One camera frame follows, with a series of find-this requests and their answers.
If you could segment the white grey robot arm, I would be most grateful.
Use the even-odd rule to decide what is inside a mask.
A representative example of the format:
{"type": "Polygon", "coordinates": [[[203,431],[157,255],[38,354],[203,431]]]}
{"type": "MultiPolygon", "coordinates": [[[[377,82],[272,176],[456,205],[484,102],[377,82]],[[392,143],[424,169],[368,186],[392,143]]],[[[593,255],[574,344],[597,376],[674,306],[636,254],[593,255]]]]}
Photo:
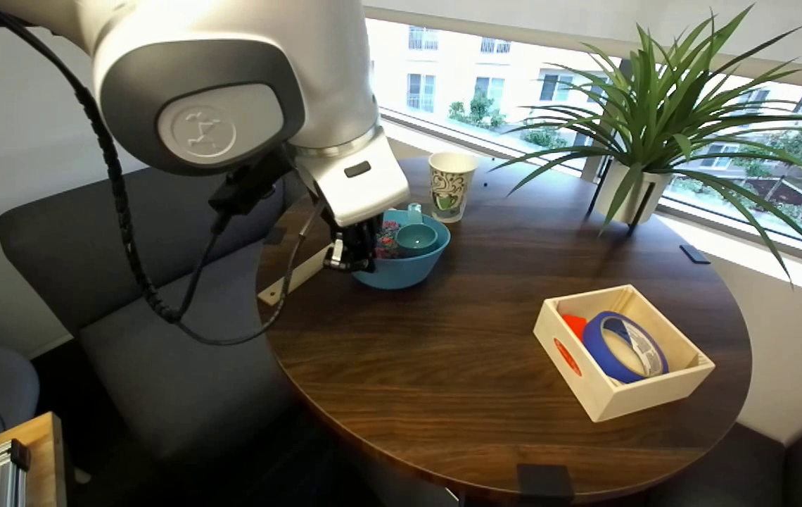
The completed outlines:
{"type": "Polygon", "coordinates": [[[69,40],[92,103],[138,161],[247,172],[276,154],[323,203],[328,262],[375,264],[377,219],[410,186],[380,124],[361,0],[0,0],[69,40]]]}

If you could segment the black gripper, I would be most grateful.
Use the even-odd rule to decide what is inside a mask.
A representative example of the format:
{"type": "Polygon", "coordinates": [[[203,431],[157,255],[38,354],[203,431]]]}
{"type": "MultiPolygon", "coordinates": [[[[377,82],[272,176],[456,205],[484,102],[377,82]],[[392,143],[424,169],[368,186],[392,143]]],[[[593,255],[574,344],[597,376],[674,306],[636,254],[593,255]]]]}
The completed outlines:
{"type": "Polygon", "coordinates": [[[334,269],[370,269],[382,219],[370,217],[356,226],[334,226],[325,264],[334,269]]]}

